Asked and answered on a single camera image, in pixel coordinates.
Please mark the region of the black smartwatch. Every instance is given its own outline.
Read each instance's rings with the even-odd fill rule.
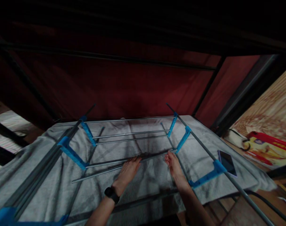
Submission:
[[[105,189],[104,194],[111,198],[112,200],[114,200],[115,204],[117,204],[120,200],[120,197],[117,196],[117,194],[115,193],[114,189],[112,187],[108,187],[107,189]]]

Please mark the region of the hand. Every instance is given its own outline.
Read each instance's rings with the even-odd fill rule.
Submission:
[[[117,180],[115,180],[112,184],[112,187],[114,188],[118,196],[121,196],[123,194],[127,185],[133,180],[133,178],[137,174],[139,166],[141,165],[141,159],[142,158],[133,157],[123,164],[123,167]]]
[[[173,179],[175,179],[176,177],[184,176],[181,170],[179,160],[174,153],[171,153],[170,151],[168,151],[168,153],[165,155],[165,162],[167,163],[169,167],[169,171]]]

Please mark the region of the finger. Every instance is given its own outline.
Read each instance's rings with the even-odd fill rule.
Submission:
[[[170,166],[170,162],[169,161],[165,161],[166,162],[166,164],[168,165],[168,166]]]
[[[136,162],[136,163],[139,163],[141,160],[142,160],[142,158],[141,158],[141,157],[138,157],[135,162]]]
[[[137,171],[138,171],[140,165],[141,165],[141,163],[139,162],[139,164],[136,166],[136,173],[137,173]]]
[[[169,158],[174,159],[173,153],[171,153],[170,151],[167,152],[167,155]]]
[[[177,156],[175,155],[175,153],[171,153],[171,154],[175,159],[177,159]]]

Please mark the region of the forearm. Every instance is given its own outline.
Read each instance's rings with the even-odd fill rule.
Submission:
[[[115,207],[115,202],[105,196],[97,209],[94,210],[85,226],[104,226]]]
[[[184,175],[174,178],[185,205],[187,215],[193,225],[214,225],[203,205],[195,196]]]

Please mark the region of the dark ceiling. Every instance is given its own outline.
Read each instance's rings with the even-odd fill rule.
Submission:
[[[286,5],[234,2],[1,1],[0,20],[216,55],[286,53]]]

